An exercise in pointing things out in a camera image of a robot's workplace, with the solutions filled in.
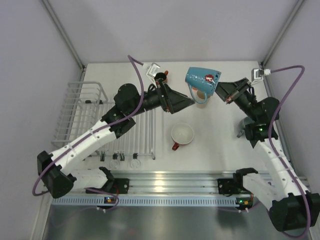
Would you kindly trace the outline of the blue speckled mug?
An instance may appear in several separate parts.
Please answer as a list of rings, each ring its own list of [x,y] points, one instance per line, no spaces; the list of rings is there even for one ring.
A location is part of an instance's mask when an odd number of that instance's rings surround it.
[[[188,85],[191,97],[196,103],[205,104],[208,101],[209,96],[212,96],[215,93],[221,74],[220,71],[203,67],[190,67],[188,69],[185,76],[185,82]],[[204,100],[199,101],[196,99],[193,88],[203,92]]]

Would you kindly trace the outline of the red floral white-inside cup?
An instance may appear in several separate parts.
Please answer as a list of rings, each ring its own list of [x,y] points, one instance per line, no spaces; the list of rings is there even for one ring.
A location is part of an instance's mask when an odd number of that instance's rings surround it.
[[[177,123],[171,129],[171,138],[174,141],[172,150],[176,151],[182,145],[188,145],[194,140],[194,129],[187,123]]]

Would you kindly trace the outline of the grey glazed mug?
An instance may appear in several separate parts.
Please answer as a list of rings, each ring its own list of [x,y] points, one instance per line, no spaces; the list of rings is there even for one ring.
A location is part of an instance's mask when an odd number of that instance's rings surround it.
[[[238,124],[238,134],[236,137],[241,138],[245,134],[246,125],[249,125],[251,123],[253,123],[253,121],[250,117],[247,116],[243,118]]]

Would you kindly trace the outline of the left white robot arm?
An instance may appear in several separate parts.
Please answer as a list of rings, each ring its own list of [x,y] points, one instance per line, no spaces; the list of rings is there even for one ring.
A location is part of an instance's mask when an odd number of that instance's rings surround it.
[[[122,85],[114,96],[115,105],[95,125],[64,147],[37,156],[38,181],[48,193],[58,199],[72,190],[109,193],[115,178],[106,167],[76,170],[76,166],[89,155],[125,135],[135,126],[134,116],[156,109],[177,113],[195,101],[171,89],[166,83],[145,92],[138,92],[135,85]]]

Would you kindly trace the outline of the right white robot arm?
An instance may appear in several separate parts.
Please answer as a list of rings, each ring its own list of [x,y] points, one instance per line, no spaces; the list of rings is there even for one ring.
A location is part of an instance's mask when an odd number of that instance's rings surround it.
[[[215,93],[226,104],[235,103],[250,120],[245,138],[262,159],[273,184],[267,183],[252,167],[233,173],[236,191],[252,193],[267,209],[279,232],[309,229],[320,215],[320,195],[311,193],[296,175],[281,147],[274,121],[279,118],[280,102],[274,97],[257,101],[247,78],[219,82]]]

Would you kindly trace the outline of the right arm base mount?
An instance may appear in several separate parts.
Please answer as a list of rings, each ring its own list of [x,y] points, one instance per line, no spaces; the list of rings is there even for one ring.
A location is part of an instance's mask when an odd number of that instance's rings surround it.
[[[239,194],[249,194],[250,192],[243,187],[243,177],[254,173],[253,168],[242,168],[232,173],[231,177],[217,179],[218,193],[225,197]]]

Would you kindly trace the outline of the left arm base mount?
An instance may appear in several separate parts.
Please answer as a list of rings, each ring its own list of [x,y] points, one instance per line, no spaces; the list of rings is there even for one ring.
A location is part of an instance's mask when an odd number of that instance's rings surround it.
[[[110,193],[110,194],[127,194],[129,190],[130,180],[128,178],[115,178],[111,171],[106,167],[99,167],[102,176],[106,177],[107,180],[104,182],[102,187],[94,188],[89,187],[85,190],[86,194],[98,194],[98,193]]]

